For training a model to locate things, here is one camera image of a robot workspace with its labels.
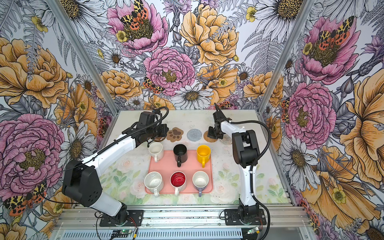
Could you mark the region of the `brown paw shaped coaster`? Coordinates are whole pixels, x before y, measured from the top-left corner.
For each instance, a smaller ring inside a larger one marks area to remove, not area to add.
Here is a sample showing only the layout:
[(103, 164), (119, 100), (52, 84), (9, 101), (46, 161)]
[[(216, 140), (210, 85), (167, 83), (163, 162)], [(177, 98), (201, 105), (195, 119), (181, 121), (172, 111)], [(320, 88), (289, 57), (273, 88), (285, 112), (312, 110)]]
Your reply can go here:
[(184, 131), (175, 127), (167, 132), (167, 137), (166, 139), (169, 140), (170, 142), (178, 142), (182, 140)]

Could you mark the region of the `dark brown round coaster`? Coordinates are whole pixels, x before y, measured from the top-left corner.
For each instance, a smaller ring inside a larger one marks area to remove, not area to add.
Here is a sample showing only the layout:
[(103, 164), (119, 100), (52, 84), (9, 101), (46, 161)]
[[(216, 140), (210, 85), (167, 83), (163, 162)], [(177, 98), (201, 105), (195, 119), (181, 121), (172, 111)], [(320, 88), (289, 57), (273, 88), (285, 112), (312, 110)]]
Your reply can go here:
[(158, 138), (155, 138), (154, 141), (155, 142), (162, 142), (166, 139), (166, 137), (158, 137)]

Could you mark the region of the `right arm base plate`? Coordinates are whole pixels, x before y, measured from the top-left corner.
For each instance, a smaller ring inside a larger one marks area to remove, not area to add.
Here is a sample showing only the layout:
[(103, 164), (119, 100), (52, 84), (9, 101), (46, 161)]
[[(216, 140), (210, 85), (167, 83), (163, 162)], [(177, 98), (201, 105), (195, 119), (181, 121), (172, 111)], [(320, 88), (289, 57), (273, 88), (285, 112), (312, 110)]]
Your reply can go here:
[(266, 226), (266, 216), (264, 210), (260, 209), (258, 215), (246, 215), (241, 219), (237, 209), (225, 209), (222, 217), (226, 226)]

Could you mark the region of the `woven rattan round coaster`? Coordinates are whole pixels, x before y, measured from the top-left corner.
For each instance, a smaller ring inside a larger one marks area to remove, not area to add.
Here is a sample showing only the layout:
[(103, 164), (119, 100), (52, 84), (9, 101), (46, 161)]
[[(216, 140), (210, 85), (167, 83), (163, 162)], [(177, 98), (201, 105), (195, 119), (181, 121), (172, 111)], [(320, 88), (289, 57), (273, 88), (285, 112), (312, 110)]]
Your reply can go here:
[(213, 138), (208, 137), (208, 133), (209, 133), (209, 131), (204, 132), (204, 135), (203, 135), (204, 140), (208, 143), (215, 143), (217, 141), (217, 139), (213, 139)]

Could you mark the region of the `clear patterned round coaster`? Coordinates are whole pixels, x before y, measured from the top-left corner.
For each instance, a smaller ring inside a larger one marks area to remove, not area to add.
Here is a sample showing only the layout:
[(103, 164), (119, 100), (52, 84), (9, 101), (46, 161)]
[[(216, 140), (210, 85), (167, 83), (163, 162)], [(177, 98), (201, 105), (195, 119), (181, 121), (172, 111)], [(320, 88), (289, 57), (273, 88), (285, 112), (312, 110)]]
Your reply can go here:
[(225, 146), (230, 146), (232, 144), (232, 138), (227, 135), (227, 134), (224, 134), (223, 135), (223, 138), (220, 139), (220, 142), (225, 145)]

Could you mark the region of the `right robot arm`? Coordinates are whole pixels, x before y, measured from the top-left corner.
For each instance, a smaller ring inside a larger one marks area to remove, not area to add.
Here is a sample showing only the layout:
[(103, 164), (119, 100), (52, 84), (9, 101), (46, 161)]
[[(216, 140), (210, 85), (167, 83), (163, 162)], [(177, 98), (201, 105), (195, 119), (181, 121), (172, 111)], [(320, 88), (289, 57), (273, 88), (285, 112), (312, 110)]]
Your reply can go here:
[(214, 126), (209, 127), (208, 137), (223, 139), (227, 135), (232, 139), (233, 157), (240, 169), (241, 191), (238, 216), (243, 223), (250, 223), (259, 214), (260, 206), (252, 193), (252, 163), (260, 155), (256, 133), (253, 130), (233, 125), (221, 110), (213, 113)]

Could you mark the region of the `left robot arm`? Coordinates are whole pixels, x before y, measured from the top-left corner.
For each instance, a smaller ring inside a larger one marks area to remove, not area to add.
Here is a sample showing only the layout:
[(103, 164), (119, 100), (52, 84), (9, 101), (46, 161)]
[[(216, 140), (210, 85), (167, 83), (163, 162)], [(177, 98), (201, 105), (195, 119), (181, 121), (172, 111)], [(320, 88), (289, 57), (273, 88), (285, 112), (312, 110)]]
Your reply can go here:
[(168, 127), (162, 121), (169, 111), (167, 107), (160, 107), (150, 112), (144, 111), (139, 120), (131, 127), (122, 131), (113, 140), (93, 155), (85, 159), (68, 162), (62, 192), (71, 200), (108, 215), (113, 224), (123, 225), (128, 220), (127, 206), (103, 191), (100, 176), (119, 158), (134, 150), (142, 143), (149, 143), (155, 138), (167, 135)]

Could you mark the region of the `grey round felt coaster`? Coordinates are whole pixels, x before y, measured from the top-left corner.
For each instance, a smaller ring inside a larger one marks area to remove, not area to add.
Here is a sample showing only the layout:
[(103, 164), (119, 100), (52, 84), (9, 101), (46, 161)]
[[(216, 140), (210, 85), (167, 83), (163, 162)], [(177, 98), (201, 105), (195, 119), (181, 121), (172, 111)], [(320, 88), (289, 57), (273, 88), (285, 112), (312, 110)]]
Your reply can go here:
[(187, 132), (187, 138), (191, 142), (197, 142), (202, 138), (203, 134), (200, 130), (198, 129), (191, 129)]

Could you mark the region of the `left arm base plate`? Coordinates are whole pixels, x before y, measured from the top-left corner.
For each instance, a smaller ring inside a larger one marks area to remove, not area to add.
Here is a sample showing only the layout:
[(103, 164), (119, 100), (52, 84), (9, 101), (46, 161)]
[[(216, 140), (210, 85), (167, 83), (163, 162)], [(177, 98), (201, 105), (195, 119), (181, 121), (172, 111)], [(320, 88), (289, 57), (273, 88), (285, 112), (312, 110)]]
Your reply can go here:
[(125, 214), (118, 213), (116, 216), (103, 216), (100, 227), (140, 227), (143, 220), (143, 210), (127, 210)]

